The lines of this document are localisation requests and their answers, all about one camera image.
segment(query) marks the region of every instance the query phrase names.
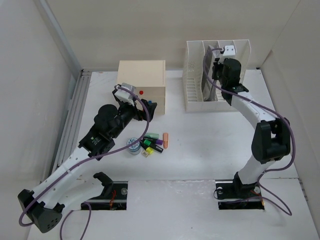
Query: orange marker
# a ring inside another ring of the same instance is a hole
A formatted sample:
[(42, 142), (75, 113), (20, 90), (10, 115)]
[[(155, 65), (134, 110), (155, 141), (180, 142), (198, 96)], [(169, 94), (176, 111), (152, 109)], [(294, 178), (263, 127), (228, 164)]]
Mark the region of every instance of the orange marker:
[(165, 149), (167, 149), (168, 148), (168, 144), (169, 144), (169, 133), (165, 132), (163, 134), (163, 147)]

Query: black bracket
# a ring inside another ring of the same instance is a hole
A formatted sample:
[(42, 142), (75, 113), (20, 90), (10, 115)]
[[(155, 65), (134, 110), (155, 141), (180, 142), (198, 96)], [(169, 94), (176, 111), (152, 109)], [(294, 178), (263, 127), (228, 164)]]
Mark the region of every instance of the black bracket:
[(260, 209), (264, 210), (263, 200), (261, 198), (254, 198), (251, 200), (233, 202), (239, 199), (248, 199), (260, 196), (256, 193), (256, 189), (260, 189), (257, 183), (242, 184), (238, 173), (235, 174), (233, 180), (216, 180), (215, 193), (216, 199), (221, 200), (218, 202), (219, 210), (239, 210), (239, 209)]
[[(241, 63), (233, 58), (226, 58), (219, 64), (219, 58), (216, 58), (212, 67), (212, 78), (219, 80), (221, 88), (232, 93), (249, 92), (249, 90), (240, 83)], [(222, 97), (231, 106), (232, 95), (222, 92)]]
[(102, 191), (102, 194), (104, 196), (107, 196), (111, 193), (114, 181), (112, 181), (110, 177), (108, 177), (103, 172), (98, 172), (93, 175), (93, 178), (98, 179), (101, 182), (101, 185), (104, 186), (104, 189)]
[(290, 150), (290, 132), (281, 119), (257, 123), (251, 144), (251, 151), (256, 160), (261, 164), (271, 160), (278, 161), (288, 155)]
[[(18, 200), (24, 210), (35, 198), (34, 192), (22, 190), (18, 195)], [(62, 218), (62, 210), (65, 205), (57, 203), (53, 209), (45, 208), (44, 202), (35, 202), (26, 212), (29, 219), (37, 226), (41, 233), (47, 233), (53, 229)]]
[(90, 131), (79, 142), (78, 148), (86, 149), (89, 157), (107, 153), (115, 146), (115, 142), (111, 137), (101, 134), (93, 125)]

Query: marker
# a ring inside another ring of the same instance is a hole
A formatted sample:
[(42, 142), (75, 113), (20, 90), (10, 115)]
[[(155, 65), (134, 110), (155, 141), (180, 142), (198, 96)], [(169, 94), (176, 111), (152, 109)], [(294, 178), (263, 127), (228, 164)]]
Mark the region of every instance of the marker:
[(148, 157), (150, 154), (146, 151), (146, 150), (142, 150), (141, 154), (144, 156), (144, 157)]
[(144, 136), (148, 137), (148, 138), (159, 139), (159, 134), (157, 134), (157, 133), (147, 132)]
[(169, 133), (165, 132), (163, 134), (163, 147), (165, 149), (167, 149), (168, 148), (168, 144), (169, 144)]
[(143, 137), (143, 140), (149, 140), (150, 142), (154, 143), (154, 144), (158, 144), (158, 145), (162, 145), (164, 143), (164, 141), (160, 140), (160, 139), (155, 139), (153, 137), (148, 137), (148, 136), (145, 136)]
[(156, 151), (159, 152), (159, 153), (162, 153), (163, 150), (164, 150), (162, 147), (159, 147), (159, 146), (155, 145), (154, 143), (150, 142), (150, 141), (147, 140), (147, 139), (145, 139), (145, 140), (143, 141), (143, 143), (144, 143), (145, 145), (149, 146), (150, 148), (156, 150)]
[(140, 145), (148, 154), (153, 154), (154, 153), (154, 150), (151, 147), (149, 147), (146, 144), (144, 144), (142, 141), (140, 141)]

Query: white table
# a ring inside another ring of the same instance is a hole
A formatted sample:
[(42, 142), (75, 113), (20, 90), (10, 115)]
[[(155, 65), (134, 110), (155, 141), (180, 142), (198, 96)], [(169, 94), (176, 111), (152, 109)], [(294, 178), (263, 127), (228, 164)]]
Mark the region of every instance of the white table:
[[(155, 116), (149, 128), (152, 133), (169, 133), (168, 149), (148, 158), (123, 151), (101, 160), (105, 166), (101, 171), (115, 181), (129, 181), (127, 210), (94, 211), (84, 239), (318, 240), (294, 166), (268, 173), (262, 180), (286, 201), (292, 217), (268, 202), (265, 211), (218, 210), (212, 179), (232, 179), (245, 165), (254, 130), (239, 112), (185, 113), (181, 76), (181, 71), (167, 71), (166, 114)], [(116, 105), (111, 94), (116, 78), (116, 72), (92, 74), (78, 140), (102, 105)], [(259, 70), (248, 70), (244, 85), (256, 100), (273, 108)], [(115, 139), (115, 148), (138, 137), (144, 128), (145, 122), (130, 122)], [(272, 167), (289, 160), (285, 157)], [(66, 221), (64, 239), (78, 240), (87, 217), (87, 211), (74, 212)], [(58, 240), (59, 227), (41, 234), (33, 226), (28, 239)]]
[[(113, 180), (197, 180), (232, 179), (251, 156), (254, 129), (239, 112), (186, 113), (182, 71), (167, 71), (166, 114), (155, 116), (148, 132), (169, 133), (169, 147), (162, 154), (148, 158), (123, 151), (105, 157), (107, 174)], [(78, 135), (80, 141), (94, 124), (101, 106), (115, 104), (112, 90), (117, 72), (93, 72)], [(260, 70), (248, 70), (245, 86), (257, 101), (274, 108)], [(132, 120), (115, 147), (124, 146), (131, 137), (139, 137), (145, 121)], [(290, 161), (287, 156), (272, 167)], [(272, 172), (266, 178), (297, 178), (294, 166), (283, 172)]]

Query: yellow marker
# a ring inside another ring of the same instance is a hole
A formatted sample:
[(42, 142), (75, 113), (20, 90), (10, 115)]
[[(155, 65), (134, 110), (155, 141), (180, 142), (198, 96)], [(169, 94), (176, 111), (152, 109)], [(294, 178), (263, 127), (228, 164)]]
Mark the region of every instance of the yellow marker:
[(146, 152), (147, 152), (148, 154), (153, 154), (153, 153), (154, 153), (154, 150), (153, 150), (151, 147), (147, 147), (147, 148), (146, 148)]

